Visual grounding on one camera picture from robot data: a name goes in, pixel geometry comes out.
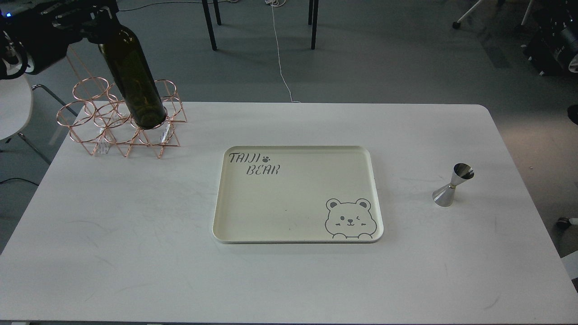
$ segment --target white cable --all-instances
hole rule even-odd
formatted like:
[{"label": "white cable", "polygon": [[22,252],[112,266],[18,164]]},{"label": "white cable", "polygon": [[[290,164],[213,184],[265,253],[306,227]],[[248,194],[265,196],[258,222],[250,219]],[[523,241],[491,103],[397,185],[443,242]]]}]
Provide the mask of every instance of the white cable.
[{"label": "white cable", "polygon": [[300,103],[298,101],[293,100],[293,96],[291,95],[291,89],[289,89],[289,86],[287,85],[287,82],[285,82],[285,78],[283,77],[283,69],[281,68],[281,54],[279,53],[279,40],[277,38],[277,29],[275,28],[275,6],[273,6],[273,5],[271,5],[271,13],[273,14],[273,31],[275,32],[275,42],[277,43],[277,59],[279,62],[279,74],[281,74],[281,79],[283,80],[285,87],[287,87],[287,91],[289,91],[289,99],[291,100],[291,102],[292,103]]},{"label": "white cable", "polygon": [[279,0],[265,0],[265,3],[270,5],[271,7],[281,7],[287,2],[287,0],[283,0],[283,2],[279,3]]}]

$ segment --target wheel caster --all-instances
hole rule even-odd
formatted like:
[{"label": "wheel caster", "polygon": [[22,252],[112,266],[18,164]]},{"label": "wheel caster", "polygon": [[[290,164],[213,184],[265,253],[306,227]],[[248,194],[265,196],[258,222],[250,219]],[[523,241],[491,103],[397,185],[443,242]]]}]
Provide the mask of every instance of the wheel caster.
[{"label": "wheel caster", "polygon": [[570,219],[564,217],[559,218],[558,221],[556,222],[556,226],[558,226],[558,228],[562,230],[568,229],[568,227],[570,227],[571,225],[572,224],[570,223]]},{"label": "wheel caster", "polygon": [[526,31],[526,26],[524,26],[524,25],[518,25],[518,26],[514,27],[514,31],[515,31],[515,32],[518,32],[518,33],[525,32],[525,31]]}]

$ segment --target stainless steel jigger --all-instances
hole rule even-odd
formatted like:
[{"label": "stainless steel jigger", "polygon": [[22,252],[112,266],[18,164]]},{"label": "stainless steel jigger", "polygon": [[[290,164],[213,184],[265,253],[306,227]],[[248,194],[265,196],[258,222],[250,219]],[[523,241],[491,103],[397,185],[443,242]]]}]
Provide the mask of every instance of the stainless steel jigger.
[{"label": "stainless steel jigger", "polygon": [[473,177],[472,167],[456,164],[449,184],[433,191],[433,201],[439,206],[450,206],[454,202],[455,187]]}]

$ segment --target stand leg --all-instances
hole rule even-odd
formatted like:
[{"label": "stand leg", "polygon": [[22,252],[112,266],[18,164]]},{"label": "stand leg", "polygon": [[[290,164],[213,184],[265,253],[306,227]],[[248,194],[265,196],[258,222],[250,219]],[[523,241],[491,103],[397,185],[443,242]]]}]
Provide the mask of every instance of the stand leg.
[{"label": "stand leg", "polygon": [[40,150],[38,150],[22,132],[18,132],[17,134],[20,137],[20,139],[24,140],[24,142],[26,142],[26,144],[30,146],[30,148],[32,148],[32,150],[34,150],[34,152],[37,153],[42,158],[42,160],[44,160],[49,165],[52,163],[52,161],[50,161],[48,157],[46,157],[43,153],[41,153]]},{"label": "stand leg", "polygon": [[524,19],[522,19],[522,26],[526,25],[526,22],[528,21],[528,16],[530,16],[530,11],[532,10],[532,5],[534,4],[534,0],[530,0],[530,3],[528,4],[528,8],[526,9],[526,13],[524,14]]},{"label": "stand leg", "polygon": [[313,28],[311,31],[311,49],[315,49],[315,40],[317,38],[317,12],[319,10],[319,0],[313,0]]},{"label": "stand leg", "polygon": [[215,18],[217,19],[217,25],[221,25],[221,12],[218,9],[218,0],[213,0],[213,6],[215,7]]},{"label": "stand leg", "polygon": [[313,21],[313,0],[309,0],[309,19],[307,25],[311,25]]},{"label": "stand leg", "polygon": [[474,10],[476,10],[476,7],[478,7],[484,1],[485,0],[479,0],[478,2],[476,2],[462,17],[460,17],[460,19],[458,19],[458,21],[454,21],[454,24],[452,26],[455,29],[458,29],[462,23],[462,20],[466,19],[466,17],[468,17]]},{"label": "stand leg", "polygon": [[[42,89],[44,89],[49,95],[52,96],[52,98],[56,99],[62,106],[66,106],[66,103],[65,103],[62,99],[60,99],[60,97],[56,96],[56,94],[53,93],[50,89],[48,89],[48,87],[46,87],[45,85],[43,85],[43,84],[35,84],[34,86],[32,86],[32,90],[33,90],[33,91],[36,90],[37,88],[42,88]],[[66,108],[68,109],[68,111],[69,111],[71,114],[73,114],[74,116],[78,116],[78,114],[77,114],[75,111],[73,111],[72,108],[70,108],[70,107],[68,107],[68,106],[67,106]]]},{"label": "stand leg", "polygon": [[207,30],[209,31],[209,38],[211,40],[211,48],[213,51],[217,50],[217,43],[215,42],[215,34],[213,33],[213,23],[211,22],[211,14],[209,13],[209,4],[207,0],[202,0],[203,11],[205,12],[205,20],[207,21]]}]

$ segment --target wine bottle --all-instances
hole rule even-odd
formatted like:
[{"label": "wine bottle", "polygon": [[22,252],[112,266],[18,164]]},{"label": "wine bottle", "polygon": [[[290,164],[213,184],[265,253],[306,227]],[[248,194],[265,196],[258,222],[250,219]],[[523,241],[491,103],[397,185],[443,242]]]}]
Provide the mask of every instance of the wine bottle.
[{"label": "wine bottle", "polygon": [[158,95],[145,54],[136,35],[117,20],[106,41],[98,44],[136,125],[159,126],[166,110]]}]

